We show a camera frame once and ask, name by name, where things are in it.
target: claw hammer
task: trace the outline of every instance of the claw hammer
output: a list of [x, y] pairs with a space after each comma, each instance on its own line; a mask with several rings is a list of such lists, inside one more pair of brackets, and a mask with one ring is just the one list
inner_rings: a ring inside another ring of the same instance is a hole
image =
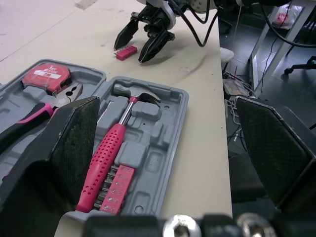
[[[129, 97], [129, 102], [119, 122], [108, 131], [92, 157], [77, 205], [77, 210], [84, 213], [88, 213], [92, 209], [101, 185], [119, 152], [126, 131], [125, 125], [131, 116], [133, 106], [137, 101], [143, 101], [160, 107], [159, 97], [150, 90], [139, 86], [125, 87], [117, 83], [114, 85], [113, 94]], [[119, 170], [133, 171], [134, 169], [121, 165]]]

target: metal bolt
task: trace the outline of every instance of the metal bolt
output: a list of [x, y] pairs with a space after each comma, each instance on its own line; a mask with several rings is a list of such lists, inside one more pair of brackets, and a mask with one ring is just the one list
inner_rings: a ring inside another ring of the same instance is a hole
[[163, 226], [163, 237], [201, 237], [201, 229], [190, 216], [175, 215]]
[[270, 223], [257, 214], [242, 214], [237, 219], [237, 225], [245, 237], [277, 237]]

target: pink tape measure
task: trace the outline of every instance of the pink tape measure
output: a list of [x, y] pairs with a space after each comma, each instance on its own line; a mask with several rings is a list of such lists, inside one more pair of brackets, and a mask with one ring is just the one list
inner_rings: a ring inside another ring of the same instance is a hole
[[45, 90], [49, 95], [56, 96], [72, 83], [72, 79], [67, 67], [55, 63], [44, 63], [29, 70], [21, 83], [24, 88], [29, 85], [35, 86]]

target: gray tool case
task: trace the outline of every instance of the gray tool case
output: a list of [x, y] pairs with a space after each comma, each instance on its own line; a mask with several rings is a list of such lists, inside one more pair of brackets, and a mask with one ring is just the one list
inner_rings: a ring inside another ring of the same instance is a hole
[[[136, 167], [120, 213], [122, 215], [159, 216], [184, 122], [189, 100], [188, 93], [180, 89], [127, 77], [115, 77], [106, 81], [106, 75], [95, 69], [54, 60], [40, 60], [0, 87], [0, 132], [23, 118], [38, 102], [50, 102], [54, 99], [43, 89], [32, 86], [24, 89], [20, 82], [28, 70], [43, 63], [57, 63], [68, 67], [73, 82], [83, 84], [83, 92], [79, 99], [89, 96], [100, 98], [94, 152], [107, 131], [118, 123], [128, 103], [127, 97], [116, 97], [112, 94], [115, 83], [145, 87], [161, 99], [160, 109], [154, 104], [136, 103], [126, 126], [124, 143], [115, 159], [117, 166], [126, 164]], [[2, 178], [10, 171], [27, 145], [44, 130], [46, 125], [47, 123], [43, 123], [25, 134], [0, 155], [0, 185]], [[92, 210], [88, 214], [79, 211], [67, 213], [82, 221], [94, 214], [109, 215], [98, 210]]]

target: pink hammer handle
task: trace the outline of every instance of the pink hammer handle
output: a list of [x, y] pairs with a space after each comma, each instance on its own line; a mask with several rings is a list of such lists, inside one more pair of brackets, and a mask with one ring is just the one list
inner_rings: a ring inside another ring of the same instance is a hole
[[123, 125], [117, 123], [103, 138], [90, 163], [77, 205], [78, 211], [84, 213], [91, 211], [98, 191], [123, 143], [125, 130]]

